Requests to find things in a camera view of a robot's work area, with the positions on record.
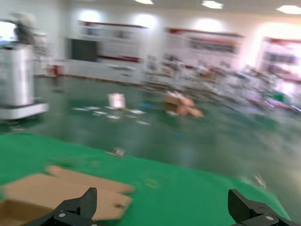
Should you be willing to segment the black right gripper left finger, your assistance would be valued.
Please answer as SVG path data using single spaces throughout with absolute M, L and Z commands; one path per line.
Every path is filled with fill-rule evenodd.
M 97 189 L 89 188 L 81 197 L 64 200 L 52 212 L 25 223 L 25 226 L 96 226 Z

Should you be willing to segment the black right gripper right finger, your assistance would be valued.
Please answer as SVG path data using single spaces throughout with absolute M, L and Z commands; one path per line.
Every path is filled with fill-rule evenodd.
M 238 190 L 228 191 L 228 212 L 236 226 L 298 226 L 262 202 L 245 198 Z

